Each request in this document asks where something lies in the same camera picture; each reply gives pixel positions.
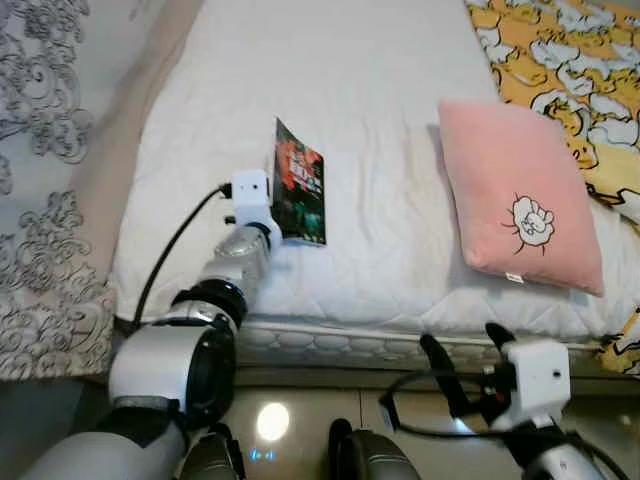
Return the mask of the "robot left leg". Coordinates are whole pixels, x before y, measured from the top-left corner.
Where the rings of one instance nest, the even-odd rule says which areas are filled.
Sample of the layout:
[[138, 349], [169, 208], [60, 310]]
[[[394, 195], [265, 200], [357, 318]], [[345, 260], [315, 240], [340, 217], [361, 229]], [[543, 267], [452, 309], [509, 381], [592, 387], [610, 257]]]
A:
[[241, 445], [227, 425], [218, 422], [198, 439], [177, 480], [246, 480]]

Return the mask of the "grey swirl patterned bedspread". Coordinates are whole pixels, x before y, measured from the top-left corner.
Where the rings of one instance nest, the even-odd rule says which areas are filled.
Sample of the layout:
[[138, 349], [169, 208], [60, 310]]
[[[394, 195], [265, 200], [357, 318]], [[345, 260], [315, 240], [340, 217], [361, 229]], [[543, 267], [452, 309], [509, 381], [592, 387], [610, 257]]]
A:
[[205, 0], [0, 0], [0, 384], [108, 369], [152, 105]]

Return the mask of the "pink pillow with cartoon print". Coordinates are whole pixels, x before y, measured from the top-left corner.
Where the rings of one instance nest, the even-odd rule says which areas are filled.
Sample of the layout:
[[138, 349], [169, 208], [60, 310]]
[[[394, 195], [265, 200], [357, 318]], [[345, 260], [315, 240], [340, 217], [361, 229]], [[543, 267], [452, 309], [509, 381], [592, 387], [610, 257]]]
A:
[[445, 100], [438, 115], [466, 264], [602, 297], [593, 202], [561, 124], [493, 101]]

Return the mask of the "yellow cartoon egg blanket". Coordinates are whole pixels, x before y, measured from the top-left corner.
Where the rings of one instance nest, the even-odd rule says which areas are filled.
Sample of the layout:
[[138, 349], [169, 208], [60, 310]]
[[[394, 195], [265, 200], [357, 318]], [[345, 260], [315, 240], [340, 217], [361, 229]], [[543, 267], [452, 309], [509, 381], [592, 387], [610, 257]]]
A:
[[636, 228], [640, 12], [599, 0], [462, 0], [499, 99], [562, 129], [582, 200]]

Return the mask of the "dark glossy magazine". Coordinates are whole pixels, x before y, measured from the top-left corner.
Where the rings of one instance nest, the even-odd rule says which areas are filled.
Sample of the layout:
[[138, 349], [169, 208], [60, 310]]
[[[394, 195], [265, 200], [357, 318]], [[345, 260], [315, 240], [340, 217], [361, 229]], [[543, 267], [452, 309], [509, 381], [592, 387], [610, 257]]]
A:
[[271, 218], [285, 242], [326, 246], [324, 156], [275, 119]]

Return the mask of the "white quilted mattress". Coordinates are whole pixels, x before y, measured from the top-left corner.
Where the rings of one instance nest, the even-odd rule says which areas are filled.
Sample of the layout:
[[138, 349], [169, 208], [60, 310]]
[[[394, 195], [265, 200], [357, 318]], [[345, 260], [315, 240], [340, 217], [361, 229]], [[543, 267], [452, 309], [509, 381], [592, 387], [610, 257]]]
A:
[[275, 119], [324, 156], [326, 246], [271, 255], [244, 362], [407, 364], [422, 332], [595, 343], [640, 303], [634, 228], [591, 206], [602, 297], [511, 282], [463, 261], [436, 109], [497, 88], [462, 0], [205, 0], [143, 129], [110, 270], [115, 319], [195, 282], [227, 234], [234, 172], [269, 169]]

